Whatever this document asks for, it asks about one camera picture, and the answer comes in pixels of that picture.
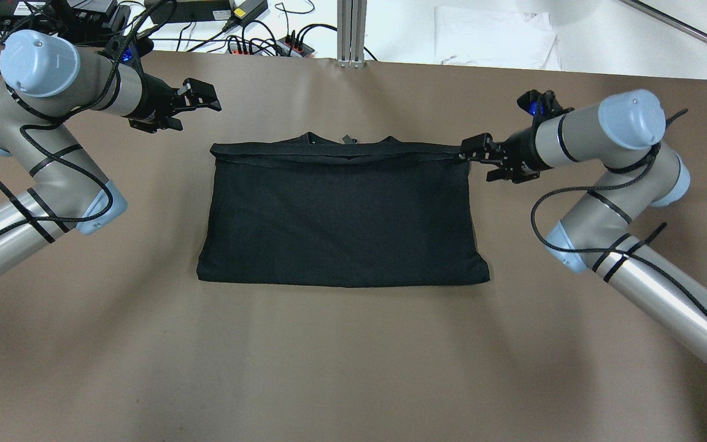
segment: metal frame post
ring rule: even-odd
[[[337,0],[337,62],[344,68],[365,66],[367,0]]]

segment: electronic device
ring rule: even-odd
[[[102,45],[129,20],[129,6],[115,0],[0,0],[0,42],[13,30],[31,29],[77,44]]]
[[[159,0],[146,0],[149,8]],[[171,5],[166,4],[155,9],[150,15],[155,23],[190,23],[193,21],[225,21],[231,18],[229,0],[177,0],[176,10],[172,15]]]
[[[296,37],[296,33],[288,34],[277,40],[277,45],[281,48],[283,54],[291,54],[290,56],[297,56],[298,58],[306,58],[315,52],[310,45],[300,42]]]

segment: blue led light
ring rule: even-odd
[[[132,60],[133,58],[133,51],[130,50],[130,48],[127,48],[126,51],[122,54],[122,62],[126,63],[127,61]]]

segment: metal rod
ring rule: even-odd
[[[704,33],[703,31],[699,30],[698,28],[688,25],[688,23],[684,23],[681,20],[678,20],[676,17],[673,17],[670,14],[666,14],[666,12],[659,11],[659,9],[656,9],[650,5],[646,5],[645,3],[640,2],[639,0],[620,0],[620,1],[622,3],[626,3],[627,5],[631,6],[632,8],[637,9],[640,12],[644,12],[645,14],[648,14],[649,16],[654,17],[657,20],[660,20],[661,22],[665,23],[666,25],[670,25],[671,27],[674,27],[674,28],[678,29],[679,31],[682,31],[682,33],[689,34],[690,36],[695,37],[696,39],[707,43],[707,33]]]
[[[637,242],[631,237],[624,242],[624,247]],[[706,288],[648,246],[643,246],[636,254],[671,275],[707,309]],[[619,263],[622,264],[612,273],[612,268]],[[646,264],[619,252],[609,254],[598,268],[600,276],[608,273],[612,273],[609,280],[612,287],[664,325],[674,338],[707,363],[707,318],[678,287]]]
[[[365,65],[367,0],[337,1],[337,62],[344,68]]]

